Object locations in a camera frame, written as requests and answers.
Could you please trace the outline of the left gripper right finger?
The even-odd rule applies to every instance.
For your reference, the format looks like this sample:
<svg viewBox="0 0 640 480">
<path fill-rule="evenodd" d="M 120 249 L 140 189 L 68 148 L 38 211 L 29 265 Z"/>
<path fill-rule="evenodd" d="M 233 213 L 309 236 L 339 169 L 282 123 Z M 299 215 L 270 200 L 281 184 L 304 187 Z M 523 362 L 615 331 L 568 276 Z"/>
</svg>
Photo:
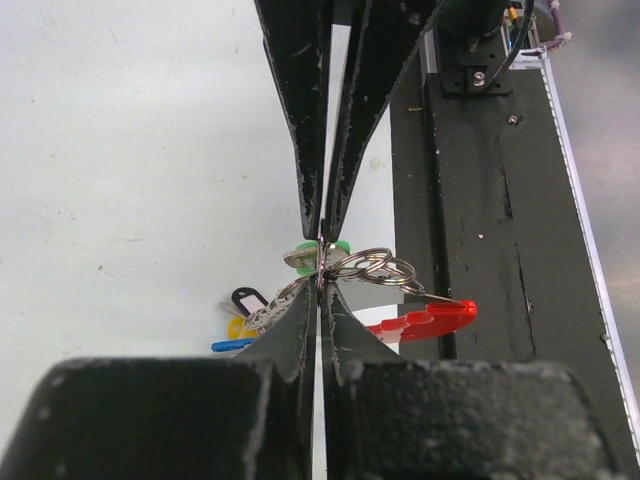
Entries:
<svg viewBox="0 0 640 480">
<path fill-rule="evenodd" d="M 589 398 L 546 362 L 407 361 L 321 301 L 331 479 L 621 479 Z"/>
</svg>

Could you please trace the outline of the key with green tag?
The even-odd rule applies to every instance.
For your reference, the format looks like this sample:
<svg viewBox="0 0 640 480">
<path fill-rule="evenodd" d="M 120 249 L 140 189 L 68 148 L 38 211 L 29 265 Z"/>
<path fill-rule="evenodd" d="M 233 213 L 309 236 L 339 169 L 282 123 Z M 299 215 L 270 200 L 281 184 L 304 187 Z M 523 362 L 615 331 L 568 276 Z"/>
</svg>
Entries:
<svg viewBox="0 0 640 480">
<path fill-rule="evenodd" d="M 348 242 L 339 240 L 327 247 L 326 264 L 333 265 L 351 254 Z M 298 245 L 283 256 L 287 266 L 293 268 L 298 276 L 305 276 L 316 270 L 318 263 L 317 242 L 309 241 Z"/>
</svg>

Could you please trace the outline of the metal key organizer red handle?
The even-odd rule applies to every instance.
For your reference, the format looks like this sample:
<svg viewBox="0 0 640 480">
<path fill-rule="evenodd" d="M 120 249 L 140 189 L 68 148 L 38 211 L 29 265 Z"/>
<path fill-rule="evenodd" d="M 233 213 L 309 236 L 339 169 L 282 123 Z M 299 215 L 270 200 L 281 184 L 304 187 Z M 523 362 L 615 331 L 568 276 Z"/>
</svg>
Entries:
<svg viewBox="0 0 640 480">
<path fill-rule="evenodd" d="M 359 324 L 382 342 L 398 344 L 454 333 L 472 324 L 472 300 L 428 292 L 416 268 L 386 247 L 356 251 L 333 265 L 327 247 L 318 247 L 316 270 L 283 287 L 267 306 L 245 317 L 247 329 L 266 332 L 293 305 L 302 288 L 318 282 L 320 309 L 332 328 Z"/>
</svg>

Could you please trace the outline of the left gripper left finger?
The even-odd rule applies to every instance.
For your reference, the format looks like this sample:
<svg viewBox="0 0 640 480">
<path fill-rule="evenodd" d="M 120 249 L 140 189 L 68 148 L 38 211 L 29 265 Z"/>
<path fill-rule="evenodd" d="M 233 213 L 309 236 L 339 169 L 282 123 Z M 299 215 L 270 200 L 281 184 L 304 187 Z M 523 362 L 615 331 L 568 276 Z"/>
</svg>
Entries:
<svg viewBox="0 0 640 480">
<path fill-rule="evenodd" d="M 40 381 L 5 479 L 308 479 L 316 290 L 229 358 L 78 358 Z"/>
</svg>

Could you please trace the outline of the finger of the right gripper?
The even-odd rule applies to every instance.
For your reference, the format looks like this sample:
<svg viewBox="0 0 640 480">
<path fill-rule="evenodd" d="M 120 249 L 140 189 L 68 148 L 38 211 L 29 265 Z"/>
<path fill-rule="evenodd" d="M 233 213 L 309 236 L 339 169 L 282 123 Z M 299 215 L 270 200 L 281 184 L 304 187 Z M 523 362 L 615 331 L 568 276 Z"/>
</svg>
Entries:
<svg viewBox="0 0 640 480">
<path fill-rule="evenodd" d="M 305 238 L 322 208 L 333 3 L 257 0 L 263 47 L 291 136 Z"/>
<path fill-rule="evenodd" d="M 375 129 L 443 1 L 365 1 L 355 11 L 328 179 L 323 233 L 340 236 Z"/>
</svg>

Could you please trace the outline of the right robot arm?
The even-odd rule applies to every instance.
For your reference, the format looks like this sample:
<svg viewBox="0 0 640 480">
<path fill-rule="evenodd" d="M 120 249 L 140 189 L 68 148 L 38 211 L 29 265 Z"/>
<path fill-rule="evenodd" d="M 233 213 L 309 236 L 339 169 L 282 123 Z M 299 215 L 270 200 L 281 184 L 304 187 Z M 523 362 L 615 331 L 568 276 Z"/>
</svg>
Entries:
<svg viewBox="0 0 640 480">
<path fill-rule="evenodd" d="M 365 150 L 429 31 L 453 94 L 508 92 L 505 1 L 258 1 L 263 46 L 294 148 L 304 238 L 338 239 Z M 350 28 L 332 156 L 331 33 Z"/>
</svg>

